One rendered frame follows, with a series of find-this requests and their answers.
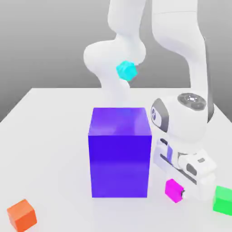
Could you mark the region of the small magenta cube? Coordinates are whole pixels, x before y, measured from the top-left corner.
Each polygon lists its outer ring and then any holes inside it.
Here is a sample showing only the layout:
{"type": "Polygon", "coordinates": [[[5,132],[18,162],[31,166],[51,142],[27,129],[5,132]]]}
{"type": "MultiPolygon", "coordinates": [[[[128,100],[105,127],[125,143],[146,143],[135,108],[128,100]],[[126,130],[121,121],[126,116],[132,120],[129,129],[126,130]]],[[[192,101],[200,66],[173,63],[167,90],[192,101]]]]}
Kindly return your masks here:
{"type": "Polygon", "coordinates": [[[165,184],[165,194],[175,203],[183,199],[184,188],[174,179],[169,179],[165,184]]]}

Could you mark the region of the small cyan cube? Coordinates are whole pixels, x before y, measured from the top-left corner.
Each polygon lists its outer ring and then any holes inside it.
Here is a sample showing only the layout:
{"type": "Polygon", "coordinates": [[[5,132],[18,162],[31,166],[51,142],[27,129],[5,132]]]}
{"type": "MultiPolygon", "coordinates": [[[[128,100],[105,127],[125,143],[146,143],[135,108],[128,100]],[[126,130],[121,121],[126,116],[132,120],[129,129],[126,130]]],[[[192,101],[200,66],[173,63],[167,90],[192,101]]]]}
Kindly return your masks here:
{"type": "Polygon", "coordinates": [[[123,61],[116,67],[119,78],[130,82],[137,74],[136,66],[133,62],[123,61]]]}

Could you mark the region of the small orange cube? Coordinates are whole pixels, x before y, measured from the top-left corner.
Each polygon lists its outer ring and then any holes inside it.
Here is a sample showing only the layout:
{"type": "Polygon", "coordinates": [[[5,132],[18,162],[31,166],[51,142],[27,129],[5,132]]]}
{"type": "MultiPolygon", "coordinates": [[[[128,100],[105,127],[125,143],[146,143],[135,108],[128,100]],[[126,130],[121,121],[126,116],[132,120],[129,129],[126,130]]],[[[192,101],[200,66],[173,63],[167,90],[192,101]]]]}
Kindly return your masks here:
{"type": "Polygon", "coordinates": [[[37,223],[34,208],[23,199],[7,209],[11,225],[17,232],[24,232],[37,223]]]}

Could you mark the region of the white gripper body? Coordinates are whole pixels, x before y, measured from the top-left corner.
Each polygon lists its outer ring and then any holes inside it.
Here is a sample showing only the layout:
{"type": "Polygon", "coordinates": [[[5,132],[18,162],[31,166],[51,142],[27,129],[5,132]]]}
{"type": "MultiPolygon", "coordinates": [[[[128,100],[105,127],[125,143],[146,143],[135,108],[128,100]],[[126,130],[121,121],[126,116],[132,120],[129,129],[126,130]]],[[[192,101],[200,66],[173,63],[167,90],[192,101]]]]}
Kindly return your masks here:
{"type": "Polygon", "coordinates": [[[153,162],[184,188],[187,197],[198,200],[213,198],[216,188],[216,163],[200,149],[196,153],[180,153],[160,138],[156,142],[153,162]]]}

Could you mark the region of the large purple box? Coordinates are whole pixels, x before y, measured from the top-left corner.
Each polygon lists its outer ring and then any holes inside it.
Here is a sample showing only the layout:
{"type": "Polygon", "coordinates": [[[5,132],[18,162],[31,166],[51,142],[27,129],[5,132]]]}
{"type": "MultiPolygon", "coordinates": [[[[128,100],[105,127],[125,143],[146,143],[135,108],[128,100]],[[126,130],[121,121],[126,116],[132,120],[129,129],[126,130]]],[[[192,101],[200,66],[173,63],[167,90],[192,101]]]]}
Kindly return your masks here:
{"type": "Polygon", "coordinates": [[[144,108],[95,107],[88,133],[92,197],[146,198],[151,142],[144,108]]]}

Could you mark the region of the small green cube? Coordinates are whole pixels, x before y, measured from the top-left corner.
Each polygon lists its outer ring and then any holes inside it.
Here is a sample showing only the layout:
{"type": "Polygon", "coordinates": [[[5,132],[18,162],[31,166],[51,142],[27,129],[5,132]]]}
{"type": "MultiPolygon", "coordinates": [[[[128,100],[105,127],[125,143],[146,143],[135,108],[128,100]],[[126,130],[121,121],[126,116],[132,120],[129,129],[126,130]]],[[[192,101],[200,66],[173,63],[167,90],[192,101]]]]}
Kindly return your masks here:
{"type": "Polygon", "coordinates": [[[217,186],[213,197],[213,211],[232,216],[232,189],[217,186]]]}

